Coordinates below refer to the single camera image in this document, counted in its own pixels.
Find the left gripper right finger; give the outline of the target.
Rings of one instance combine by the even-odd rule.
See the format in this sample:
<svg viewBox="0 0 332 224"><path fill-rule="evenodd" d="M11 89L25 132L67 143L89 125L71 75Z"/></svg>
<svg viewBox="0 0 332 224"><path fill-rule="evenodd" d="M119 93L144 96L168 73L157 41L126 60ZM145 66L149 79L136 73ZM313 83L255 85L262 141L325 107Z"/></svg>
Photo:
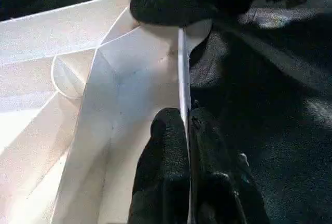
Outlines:
<svg viewBox="0 0 332 224"><path fill-rule="evenodd" d="M188 113L193 223L269 223L247 157L227 145L204 107Z"/></svg>

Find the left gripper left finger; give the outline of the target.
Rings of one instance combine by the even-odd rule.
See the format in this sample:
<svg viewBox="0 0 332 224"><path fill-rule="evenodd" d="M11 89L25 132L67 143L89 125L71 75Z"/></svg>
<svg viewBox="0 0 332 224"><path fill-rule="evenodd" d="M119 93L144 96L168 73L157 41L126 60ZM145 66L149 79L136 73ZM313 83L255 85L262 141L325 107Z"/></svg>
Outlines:
<svg viewBox="0 0 332 224"><path fill-rule="evenodd" d="M184 124L177 108L164 108L137 162L128 223L187 223L189 189Z"/></svg>

